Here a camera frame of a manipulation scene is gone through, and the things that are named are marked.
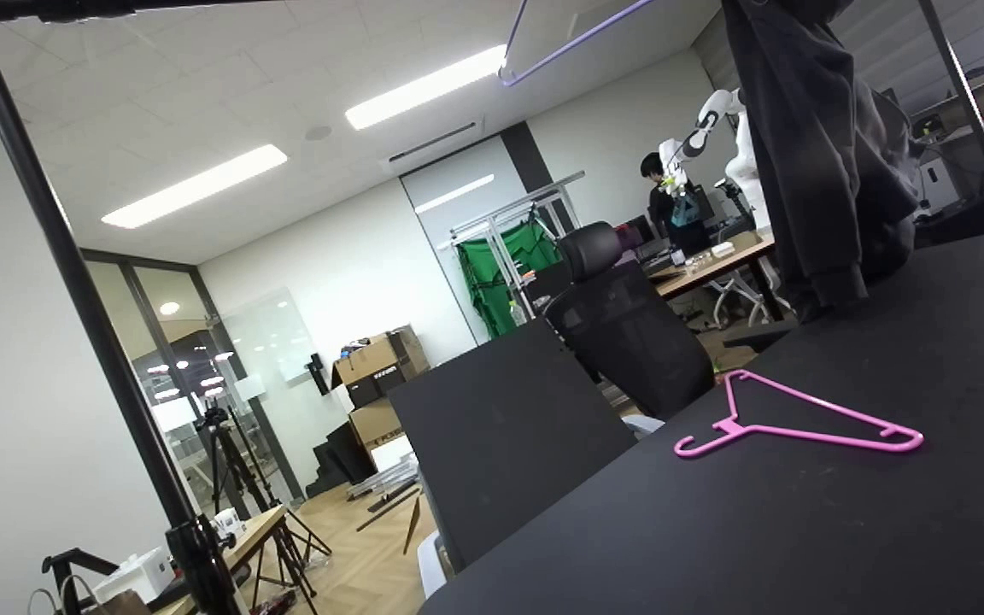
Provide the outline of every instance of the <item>desk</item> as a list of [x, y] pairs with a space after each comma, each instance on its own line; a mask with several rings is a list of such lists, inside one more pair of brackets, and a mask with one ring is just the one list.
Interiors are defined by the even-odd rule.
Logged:
[[[253, 605], [257, 605], [260, 580], [270, 580], [270, 576], [260, 575], [260, 560], [262, 560], [262, 543], [268, 539], [277, 543], [281, 563], [289, 566], [289, 575], [294, 576], [294, 588], [303, 595], [303, 602], [316, 612], [316, 588], [312, 588], [312, 580], [303, 575], [309, 552], [303, 555], [294, 552], [296, 547], [294, 547], [294, 531], [289, 526], [289, 509], [284, 506], [274, 506], [274, 509], [248, 518], [242, 539], [234, 550], [221, 552], [225, 566], [238, 570], [238, 566], [248, 566], [257, 555], [257, 576], [253, 576]], [[167, 605], [167, 608], [161, 608], [161, 615], [191, 615], [191, 612], [196, 612], [191, 595], [173, 602], [173, 605]]]
[[693, 259], [688, 259], [688, 267], [654, 270], [650, 276], [658, 280], [658, 292], [669, 299], [675, 292], [684, 292], [717, 273], [751, 264], [757, 255], [777, 244], [773, 240], [762, 240], [758, 233], [738, 233], [728, 243], [735, 244], [735, 254], [726, 259], [705, 250]]
[[[913, 424], [926, 446], [749, 437], [680, 461], [675, 440], [720, 414], [708, 391], [425, 612], [984, 615], [984, 240], [921, 254], [751, 370]], [[751, 391], [746, 408], [777, 402]]]

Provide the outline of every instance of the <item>wall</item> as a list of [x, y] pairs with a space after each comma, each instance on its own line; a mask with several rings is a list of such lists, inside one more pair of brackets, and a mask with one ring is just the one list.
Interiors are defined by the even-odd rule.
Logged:
[[[640, 160], [665, 135], [693, 131], [712, 80], [693, 50], [669, 55], [644, 70], [609, 80], [581, 99], [571, 99], [530, 120], [535, 140], [553, 178], [588, 172], [566, 189], [577, 221], [624, 221], [645, 213], [650, 182], [640, 178]], [[717, 127], [705, 158], [688, 172], [712, 189], [735, 158], [735, 133]]]
[[[959, 50], [963, 67], [984, 65], [984, 0], [937, 0], [942, 27]], [[833, 19], [837, 37], [853, 50], [857, 76], [872, 87], [894, 87], [909, 111], [934, 104], [951, 95], [942, 62], [934, 49], [926, 18], [915, 0], [902, 2], [851, 2]], [[735, 62], [728, 50], [726, 12], [717, 12], [693, 50], [705, 70], [717, 86], [738, 86]]]
[[0, 153], [0, 612], [48, 584], [48, 552], [125, 560], [166, 543], [166, 516]]
[[[225, 320], [291, 298], [316, 344], [303, 358], [322, 353], [331, 363], [341, 344], [396, 325], [414, 325], [434, 366], [474, 344], [401, 182], [225, 254], [203, 273]], [[253, 348], [238, 344], [238, 355], [251, 371], [270, 370], [253, 363]], [[322, 398], [309, 380], [289, 380], [262, 405], [294, 470], [312, 481], [312, 446], [347, 419], [347, 396]]]

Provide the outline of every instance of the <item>black tabletop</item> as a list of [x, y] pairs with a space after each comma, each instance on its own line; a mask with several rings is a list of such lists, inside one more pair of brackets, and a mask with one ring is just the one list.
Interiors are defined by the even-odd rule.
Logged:
[[[757, 366], [921, 427], [885, 457], [749, 437], [712, 457], [720, 391], [697, 398], [438, 591], [425, 612], [984, 615], [984, 240], [921, 254], [853, 313]], [[848, 430], [746, 386], [751, 419]]]

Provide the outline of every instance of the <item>chair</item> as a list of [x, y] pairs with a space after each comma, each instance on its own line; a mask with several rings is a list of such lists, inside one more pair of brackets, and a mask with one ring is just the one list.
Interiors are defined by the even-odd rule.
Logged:
[[618, 264], [618, 233], [583, 224], [560, 243], [576, 288], [546, 320], [583, 370], [615, 382], [644, 414], [675, 416], [713, 386], [713, 370], [691, 329], [663, 303], [640, 264]]
[[421, 371], [390, 398], [455, 570], [635, 445], [541, 320]]

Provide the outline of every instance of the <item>black pole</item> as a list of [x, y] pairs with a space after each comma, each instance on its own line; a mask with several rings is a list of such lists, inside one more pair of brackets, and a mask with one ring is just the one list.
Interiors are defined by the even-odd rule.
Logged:
[[981, 116], [981, 104], [979, 104], [974, 87], [966, 80], [966, 70], [959, 65], [959, 55], [956, 55], [956, 49], [951, 43], [951, 37], [942, 31], [937, 2], [934, 0], [921, 0], [921, 2], [924, 2], [926, 19], [931, 19], [934, 43], [937, 43], [937, 50], [942, 59], [942, 67], [947, 67], [947, 76], [951, 76], [951, 80], [952, 80], [952, 87], [959, 95], [959, 104], [966, 111], [966, 123], [972, 123], [974, 140], [979, 140], [981, 158], [984, 158], [984, 116]]
[[0, 70], [0, 140], [29, 195], [32, 213], [40, 221], [63, 284], [74, 299], [89, 344], [110, 380], [125, 424], [143, 457], [159, 502], [173, 526], [167, 531], [167, 543], [189, 576], [191, 598], [208, 615], [235, 615], [238, 608], [234, 598], [229, 570], [221, 563], [218, 537], [208, 526], [208, 518], [191, 512], [191, 497], [179, 481], [173, 461], [161, 445], [161, 430], [148, 408], [143, 388], [135, 382], [135, 366], [128, 363], [128, 353], [113, 331], [110, 309], [97, 292], [97, 284], [86, 270], [72, 224], [63, 214], [57, 195], [50, 191], [38, 150], [17, 116], [5, 70]]

